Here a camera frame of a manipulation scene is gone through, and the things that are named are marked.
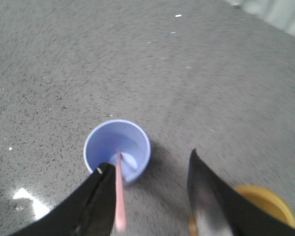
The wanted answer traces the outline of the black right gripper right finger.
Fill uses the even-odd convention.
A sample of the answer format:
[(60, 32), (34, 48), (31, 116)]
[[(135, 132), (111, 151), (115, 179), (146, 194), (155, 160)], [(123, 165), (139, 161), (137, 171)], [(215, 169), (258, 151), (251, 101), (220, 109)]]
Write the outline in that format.
[(295, 236), (294, 227), (237, 193), (195, 149), (189, 159), (187, 190), (199, 236)]

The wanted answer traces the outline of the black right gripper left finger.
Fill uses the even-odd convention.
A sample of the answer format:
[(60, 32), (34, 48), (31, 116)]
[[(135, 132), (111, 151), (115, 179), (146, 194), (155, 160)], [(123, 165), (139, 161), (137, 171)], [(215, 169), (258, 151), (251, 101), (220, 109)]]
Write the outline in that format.
[(43, 218), (14, 232), (15, 236), (109, 236), (116, 210), (116, 170), (97, 169)]

